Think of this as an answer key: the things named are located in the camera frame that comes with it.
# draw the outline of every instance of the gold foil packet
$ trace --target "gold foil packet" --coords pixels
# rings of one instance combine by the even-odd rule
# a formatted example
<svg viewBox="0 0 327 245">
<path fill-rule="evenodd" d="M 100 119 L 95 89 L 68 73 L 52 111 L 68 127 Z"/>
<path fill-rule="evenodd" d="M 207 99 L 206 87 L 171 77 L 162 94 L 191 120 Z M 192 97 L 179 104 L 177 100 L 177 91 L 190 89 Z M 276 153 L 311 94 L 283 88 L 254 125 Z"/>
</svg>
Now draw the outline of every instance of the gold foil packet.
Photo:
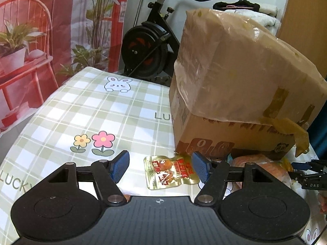
<svg viewBox="0 0 327 245">
<path fill-rule="evenodd" d="M 148 156 L 144 158 L 145 175 L 150 190 L 166 189 L 181 184 L 197 184 L 199 177 L 188 155 Z"/>
</svg>

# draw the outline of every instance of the floor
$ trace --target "floor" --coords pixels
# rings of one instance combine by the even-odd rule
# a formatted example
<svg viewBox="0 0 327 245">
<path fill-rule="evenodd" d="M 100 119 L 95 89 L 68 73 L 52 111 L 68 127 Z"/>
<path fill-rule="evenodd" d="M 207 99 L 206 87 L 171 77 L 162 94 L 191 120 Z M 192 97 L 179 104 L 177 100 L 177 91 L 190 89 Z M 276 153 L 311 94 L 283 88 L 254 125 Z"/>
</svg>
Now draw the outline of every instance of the floor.
<svg viewBox="0 0 327 245">
<path fill-rule="evenodd" d="M 29 122 L 29 120 L 32 118 L 32 116 L 28 117 L 18 125 L 16 125 L 14 128 L 12 128 L 9 132 L 5 133 L 0 138 L 0 164 L 4 160 L 4 157 L 7 155 L 9 149 L 16 141 L 17 137 L 21 133 L 21 131 L 24 129 L 26 124 Z"/>
</svg>

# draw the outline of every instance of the yellow flower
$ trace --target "yellow flower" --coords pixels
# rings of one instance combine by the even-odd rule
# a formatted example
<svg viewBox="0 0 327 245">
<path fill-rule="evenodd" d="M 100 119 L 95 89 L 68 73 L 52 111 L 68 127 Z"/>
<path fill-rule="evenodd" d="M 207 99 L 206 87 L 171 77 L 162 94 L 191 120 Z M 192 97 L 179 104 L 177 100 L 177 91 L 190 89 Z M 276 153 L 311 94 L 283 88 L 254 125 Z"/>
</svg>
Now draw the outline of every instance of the yellow flower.
<svg viewBox="0 0 327 245">
<path fill-rule="evenodd" d="M 86 147 L 91 142 L 87 135 L 76 135 L 74 139 L 74 146 Z"/>
</svg>

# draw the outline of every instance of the orange food package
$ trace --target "orange food package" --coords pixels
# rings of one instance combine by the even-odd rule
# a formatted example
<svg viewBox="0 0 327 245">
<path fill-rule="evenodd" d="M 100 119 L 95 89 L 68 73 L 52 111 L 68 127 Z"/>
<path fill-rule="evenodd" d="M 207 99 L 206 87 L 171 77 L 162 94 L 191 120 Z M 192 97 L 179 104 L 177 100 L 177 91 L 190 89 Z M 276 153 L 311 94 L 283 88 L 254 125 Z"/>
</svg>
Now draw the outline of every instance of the orange food package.
<svg viewBox="0 0 327 245">
<path fill-rule="evenodd" d="M 287 171 L 281 167 L 277 162 L 274 162 L 262 154 L 258 155 L 247 155 L 239 156 L 233 159 L 231 166 L 233 167 L 244 167 L 245 163 L 254 162 L 258 164 L 261 168 L 268 171 L 275 178 L 283 182 L 285 185 L 290 186 L 291 178 L 288 175 Z"/>
<path fill-rule="evenodd" d="M 144 158 L 147 185 L 150 190 L 197 184 L 199 177 L 192 167 L 190 156 L 148 156 Z"/>
</svg>

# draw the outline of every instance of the metal screw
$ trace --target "metal screw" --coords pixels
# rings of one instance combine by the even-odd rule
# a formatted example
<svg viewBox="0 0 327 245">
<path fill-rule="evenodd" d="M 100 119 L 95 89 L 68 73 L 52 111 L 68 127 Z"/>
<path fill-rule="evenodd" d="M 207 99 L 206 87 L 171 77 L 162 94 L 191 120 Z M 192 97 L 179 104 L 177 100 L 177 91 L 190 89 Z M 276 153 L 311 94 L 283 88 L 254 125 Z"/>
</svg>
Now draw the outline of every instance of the metal screw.
<svg viewBox="0 0 327 245">
<path fill-rule="evenodd" d="M 202 194 L 197 198 L 202 203 L 210 203 L 214 200 L 214 198 L 211 195 L 208 194 Z"/>
<path fill-rule="evenodd" d="M 124 197 L 118 194 L 110 195 L 108 201 L 113 204 L 121 203 L 124 200 Z"/>
</svg>

